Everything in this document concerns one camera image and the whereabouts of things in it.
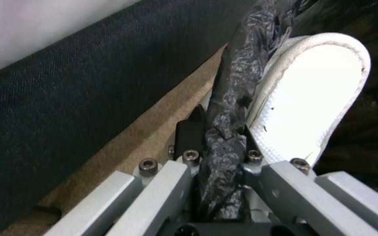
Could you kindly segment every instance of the white surface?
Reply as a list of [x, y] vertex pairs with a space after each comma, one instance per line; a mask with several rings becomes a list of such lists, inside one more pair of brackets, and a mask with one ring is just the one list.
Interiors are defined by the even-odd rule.
[[252, 135], [269, 163], [315, 164], [367, 79], [369, 54], [356, 39], [323, 33], [300, 40], [258, 86]]
[[0, 0], [0, 69], [139, 0]]

